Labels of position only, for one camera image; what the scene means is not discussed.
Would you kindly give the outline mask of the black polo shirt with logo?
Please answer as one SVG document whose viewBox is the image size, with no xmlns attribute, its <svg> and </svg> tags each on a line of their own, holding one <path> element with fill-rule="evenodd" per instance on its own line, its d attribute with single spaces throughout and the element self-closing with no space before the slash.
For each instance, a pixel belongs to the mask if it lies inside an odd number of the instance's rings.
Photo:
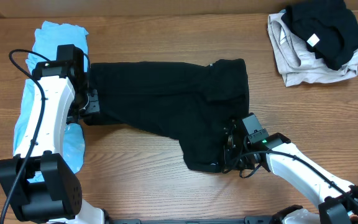
<svg viewBox="0 0 358 224">
<path fill-rule="evenodd" d="M 128 124 L 175 139 L 191 170 L 220 172 L 231 123 L 249 112 L 243 59 L 202 66 L 183 62 L 91 65 L 89 85 L 99 113 L 90 126 Z"/>
</svg>

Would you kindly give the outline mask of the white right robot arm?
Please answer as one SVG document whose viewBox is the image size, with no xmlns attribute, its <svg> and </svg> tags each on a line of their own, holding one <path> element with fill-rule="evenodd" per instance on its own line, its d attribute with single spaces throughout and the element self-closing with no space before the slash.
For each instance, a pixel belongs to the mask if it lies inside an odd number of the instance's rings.
<svg viewBox="0 0 358 224">
<path fill-rule="evenodd" d="M 317 209 L 292 205 L 271 217 L 246 218 L 247 223 L 358 223 L 358 185 L 341 179 L 306 157 L 281 133 L 269 134 L 255 114 L 230 121 L 223 151 L 223 170 L 255 173 L 259 168 L 281 177 Z"/>
</svg>

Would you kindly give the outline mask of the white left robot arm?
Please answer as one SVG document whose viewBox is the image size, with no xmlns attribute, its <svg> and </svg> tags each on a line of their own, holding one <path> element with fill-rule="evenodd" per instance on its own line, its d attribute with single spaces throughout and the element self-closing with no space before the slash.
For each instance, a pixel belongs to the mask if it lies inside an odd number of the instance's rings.
<svg viewBox="0 0 358 224">
<path fill-rule="evenodd" d="M 67 123 L 98 112 L 88 88 L 88 56 L 73 44 L 59 45 L 55 60 L 43 57 L 25 75 L 36 88 L 27 127 L 13 157 L 0 160 L 6 194 L 0 223 L 12 209 L 20 222 L 110 223 L 108 213 L 82 197 L 80 181 L 63 159 Z"/>
</svg>

